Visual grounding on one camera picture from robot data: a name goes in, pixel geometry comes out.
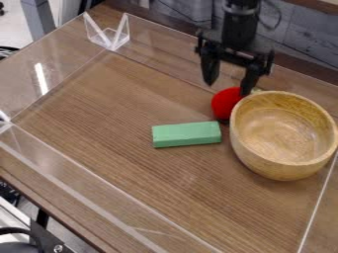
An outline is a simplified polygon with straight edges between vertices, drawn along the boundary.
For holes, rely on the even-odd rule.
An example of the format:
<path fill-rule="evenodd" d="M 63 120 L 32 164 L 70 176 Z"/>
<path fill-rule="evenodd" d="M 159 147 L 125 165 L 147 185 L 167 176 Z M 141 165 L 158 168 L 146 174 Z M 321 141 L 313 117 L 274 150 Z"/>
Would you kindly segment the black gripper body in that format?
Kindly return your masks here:
<path fill-rule="evenodd" d="M 199 30 L 197 32 L 195 53 L 201 57 L 202 48 L 213 47 L 222 61 L 248 68 L 258 61 L 262 64 L 262 75 L 270 75 L 276 61 L 276 50 L 261 39 L 253 39 L 248 44 L 228 44 L 222 40 L 222 33 L 215 30 Z"/>

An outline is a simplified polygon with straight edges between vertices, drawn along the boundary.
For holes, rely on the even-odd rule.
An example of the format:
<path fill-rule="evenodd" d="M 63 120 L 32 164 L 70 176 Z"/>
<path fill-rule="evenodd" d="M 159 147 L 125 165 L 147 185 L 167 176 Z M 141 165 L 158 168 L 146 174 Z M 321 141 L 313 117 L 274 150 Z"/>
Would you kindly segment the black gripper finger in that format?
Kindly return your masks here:
<path fill-rule="evenodd" d="M 205 83 L 211 86 L 219 76 L 221 59 L 213 47 L 205 46 L 201 52 L 201 68 Z"/>
<path fill-rule="evenodd" d="M 241 83 L 241 96 L 246 97 L 256 87 L 261 78 L 261 65 L 252 63 L 246 69 L 246 75 Z"/>

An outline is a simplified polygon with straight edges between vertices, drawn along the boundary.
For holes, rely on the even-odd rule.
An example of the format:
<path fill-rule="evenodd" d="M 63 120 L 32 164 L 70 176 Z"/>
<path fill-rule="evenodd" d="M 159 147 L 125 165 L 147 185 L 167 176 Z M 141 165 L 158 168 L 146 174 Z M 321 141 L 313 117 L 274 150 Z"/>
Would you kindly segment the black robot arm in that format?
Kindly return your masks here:
<path fill-rule="evenodd" d="M 219 30 L 199 30 L 195 53 L 201 58 L 205 83 L 211 86 L 221 71 L 221 62 L 246 70 L 241 95 L 248 96 L 260 79 L 270 75 L 276 60 L 273 49 L 256 48 L 262 0 L 225 0 L 224 22 Z"/>

